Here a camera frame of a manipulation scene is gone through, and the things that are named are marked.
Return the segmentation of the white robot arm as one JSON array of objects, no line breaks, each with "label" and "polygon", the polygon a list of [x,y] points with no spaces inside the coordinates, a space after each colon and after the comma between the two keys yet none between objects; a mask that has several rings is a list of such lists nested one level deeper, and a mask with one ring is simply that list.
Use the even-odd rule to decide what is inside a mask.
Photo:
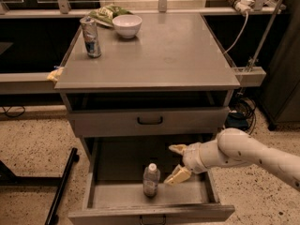
[{"label": "white robot arm", "polygon": [[268,147],[237,128],[226,128],[210,142],[189,145],[173,144],[169,149],[182,156],[165,179],[167,185],[177,185],[195,173],[205,173],[213,167],[230,168],[255,164],[292,188],[300,190],[300,157]]}]

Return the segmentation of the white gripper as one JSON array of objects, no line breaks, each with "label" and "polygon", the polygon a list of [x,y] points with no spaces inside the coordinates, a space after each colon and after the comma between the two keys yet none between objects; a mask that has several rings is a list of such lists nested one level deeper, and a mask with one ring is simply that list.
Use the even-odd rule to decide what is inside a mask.
[{"label": "white gripper", "polygon": [[169,149],[183,156],[185,167],[177,165],[172,173],[164,180],[164,183],[170,186],[180,184],[188,180],[191,173],[205,173],[207,168],[203,165],[200,156],[201,143],[196,142],[186,146],[185,144],[173,144]]}]

